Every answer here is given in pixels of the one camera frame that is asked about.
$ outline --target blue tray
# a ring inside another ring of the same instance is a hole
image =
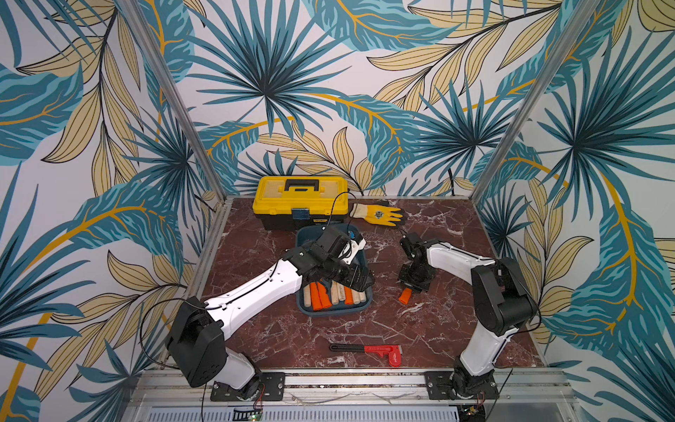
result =
[[[349,231],[354,234],[358,234],[358,229],[354,225],[348,225],[345,223],[341,224],[331,224],[331,227],[335,226],[337,229],[347,233],[347,226],[349,226]],[[321,236],[324,226],[306,226],[298,230],[296,236],[296,246],[300,246],[303,243],[309,240],[316,240]],[[366,260],[366,254],[363,253],[363,250],[360,250],[356,254],[355,258],[360,265],[365,269],[368,269],[368,261]],[[361,312],[370,306],[373,301],[373,289],[368,287],[366,289],[366,301],[361,302],[358,305],[345,305],[344,302],[339,302],[337,305],[333,305],[328,309],[323,309],[321,311],[314,311],[312,307],[305,307],[304,301],[302,300],[302,289],[296,292],[296,302],[298,303],[298,309],[300,312],[310,317],[335,317],[339,315],[347,315],[350,313]]]

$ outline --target toolbox lid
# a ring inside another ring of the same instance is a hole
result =
[[[253,212],[277,215],[309,209],[312,215],[330,215],[333,200],[342,192],[347,192],[347,181],[339,176],[266,176],[258,184]],[[347,196],[340,195],[333,214],[349,212]]]

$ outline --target red pipe wrench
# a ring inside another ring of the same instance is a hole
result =
[[[332,352],[377,353],[380,357],[389,355],[389,365],[397,368],[401,366],[401,356],[403,355],[403,350],[401,349],[401,346],[397,344],[393,345],[383,344],[382,346],[363,346],[362,344],[332,343],[329,348]]]

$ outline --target ventilation grille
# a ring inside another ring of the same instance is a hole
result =
[[[205,422],[232,421],[232,408],[204,409]],[[353,422],[411,421],[459,422],[454,406],[265,406],[264,421],[275,422]],[[198,407],[153,408],[147,422],[201,422]]]

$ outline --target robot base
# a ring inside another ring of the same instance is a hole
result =
[[[233,402],[237,400],[256,400],[265,386],[263,401],[280,402],[284,397],[286,374],[283,372],[263,372],[251,378],[245,386],[235,390],[227,384],[215,382],[211,390],[212,402]]]
[[[455,360],[454,371],[430,371],[424,373],[429,400],[474,399],[485,394],[486,400],[495,400],[500,393],[494,379],[494,370],[483,375],[472,376],[462,365],[459,357]]]

